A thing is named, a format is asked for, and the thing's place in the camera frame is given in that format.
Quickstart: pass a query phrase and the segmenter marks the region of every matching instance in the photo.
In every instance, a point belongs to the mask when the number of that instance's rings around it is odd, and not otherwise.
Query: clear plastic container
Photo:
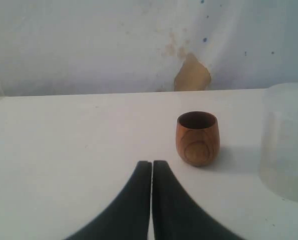
[[[298,83],[268,88],[263,103],[259,176],[273,192],[298,202]]]

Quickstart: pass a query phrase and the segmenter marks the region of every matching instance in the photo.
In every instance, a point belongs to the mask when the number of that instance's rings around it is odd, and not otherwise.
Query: white tabletop
[[[263,90],[0,98],[0,240],[60,240],[99,214],[137,161],[166,160],[209,214],[247,240],[298,240],[298,203],[257,175]],[[175,150],[177,117],[218,117],[207,168]],[[153,240],[152,224],[149,239]]]

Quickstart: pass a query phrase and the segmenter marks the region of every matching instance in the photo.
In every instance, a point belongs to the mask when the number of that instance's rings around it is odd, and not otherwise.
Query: cup rim
[[[184,124],[183,122],[181,122],[181,120],[183,120],[184,117],[186,117],[188,115],[195,115],[195,114],[200,114],[201,115],[200,117],[202,117],[202,118],[208,116],[208,117],[210,117],[210,119],[208,119],[208,121],[211,121],[211,122],[204,123],[206,125],[206,127],[190,127],[190,126],[187,126],[186,124]],[[217,123],[217,117],[209,112],[206,112],[206,111],[189,111],[189,112],[186,112],[186,113],[180,115],[177,119],[177,123],[180,126],[182,126],[183,128],[190,129],[190,130],[209,129]]]

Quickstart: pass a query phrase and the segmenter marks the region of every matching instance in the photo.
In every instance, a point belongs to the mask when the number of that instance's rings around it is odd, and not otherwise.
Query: wooden cup
[[[203,111],[181,115],[177,122],[176,148],[180,157],[193,166],[213,162],[220,149],[217,118]]]

